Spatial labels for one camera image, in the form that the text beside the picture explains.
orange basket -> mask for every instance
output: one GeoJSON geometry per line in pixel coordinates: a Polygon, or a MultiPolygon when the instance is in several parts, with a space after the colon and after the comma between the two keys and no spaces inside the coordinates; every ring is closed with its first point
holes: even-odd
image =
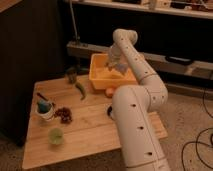
{"type": "Polygon", "coordinates": [[[127,84],[137,84],[130,68],[125,75],[116,70],[109,71],[105,66],[108,55],[104,53],[93,54],[91,57],[89,80],[95,89],[105,90],[109,87],[119,87],[127,84]]]}

dark wall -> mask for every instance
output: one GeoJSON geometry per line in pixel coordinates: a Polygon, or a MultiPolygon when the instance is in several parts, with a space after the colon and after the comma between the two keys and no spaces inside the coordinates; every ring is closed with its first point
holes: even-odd
{"type": "Polygon", "coordinates": [[[57,0],[23,0],[0,13],[0,131],[26,134],[33,85],[59,77],[65,46],[57,0]]]}

wooden table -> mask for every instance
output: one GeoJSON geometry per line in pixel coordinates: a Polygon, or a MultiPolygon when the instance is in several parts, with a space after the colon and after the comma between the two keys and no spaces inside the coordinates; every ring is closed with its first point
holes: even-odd
{"type": "MultiPolygon", "coordinates": [[[[111,99],[106,98],[102,91],[94,91],[88,80],[88,75],[79,76],[78,81],[87,92],[84,100],[80,100],[80,91],[74,85],[69,84],[67,78],[35,84],[23,169],[120,148],[114,121],[106,114],[111,99]],[[69,107],[72,111],[73,121],[66,125],[60,123],[60,118],[55,118],[50,122],[42,120],[35,114],[38,100],[37,92],[56,103],[56,109],[69,107]],[[48,132],[52,128],[60,128],[63,131],[63,144],[54,146],[49,143],[48,132]]],[[[159,138],[166,137],[167,132],[156,112],[150,113],[150,119],[157,136],[159,138]]]]}

speckled floor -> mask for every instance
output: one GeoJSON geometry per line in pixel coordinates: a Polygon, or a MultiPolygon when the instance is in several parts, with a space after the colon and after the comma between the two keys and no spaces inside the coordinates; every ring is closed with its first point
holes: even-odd
{"type": "MultiPolygon", "coordinates": [[[[213,101],[206,101],[206,106],[213,114],[213,101]]],[[[166,105],[158,113],[169,136],[160,143],[173,171],[183,170],[181,149],[188,141],[193,141],[201,130],[213,127],[203,107],[202,99],[170,93],[166,105]]],[[[209,134],[201,136],[200,141],[209,143],[209,134]]],[[[202,158],[213,166],[213,150],[199,146],[202,158]]],[[[0,171],[21,171],[23,148],[16,147],[5,138],[0,139],[0,171]]],[[[195,146],[188,145],[184,151],[184,162],[188,171],[210,171],[196,156],[195,146]]],[[[120,150],[114,150],[89,157],[66,161],[63,163],[32,169],[32,171],[123,171],[124,164],[120,150]]]]}

green pepper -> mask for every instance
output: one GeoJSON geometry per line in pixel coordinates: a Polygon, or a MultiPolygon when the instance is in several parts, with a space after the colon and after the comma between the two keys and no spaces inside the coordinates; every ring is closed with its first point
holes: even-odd
{"type": "Polygon", "coordinates": [[[79,83],[79,82],[76,82],[75,83],[75,87],[77,89],[79,89],[81,94],[82,94],[81,100],[84,100],[86,98],[86,91],[85,91],[83,85],[81,83],[79,83]]]}

